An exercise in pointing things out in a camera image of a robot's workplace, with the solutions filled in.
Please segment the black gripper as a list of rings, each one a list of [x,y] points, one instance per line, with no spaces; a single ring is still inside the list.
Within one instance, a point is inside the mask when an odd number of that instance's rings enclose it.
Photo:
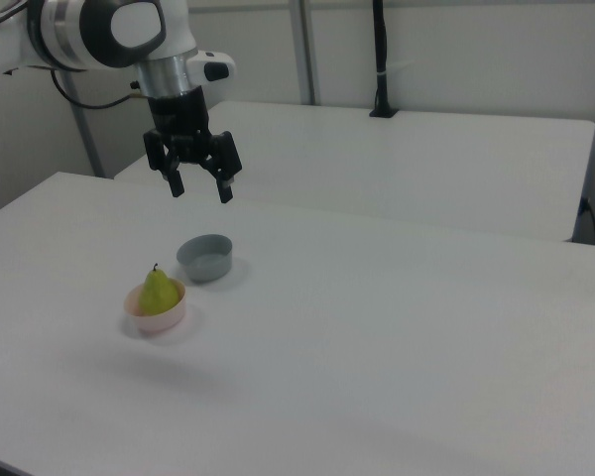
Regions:
[[[220,201],[233,198],[231,185],[242,171],[229,131],[209,132],[209,115],[202,88],[178,96],[149,98],[155,127],[143,135],[149,167],[169,184],[173,197],[184,193],[179,164],[199,164],[216,180]]]

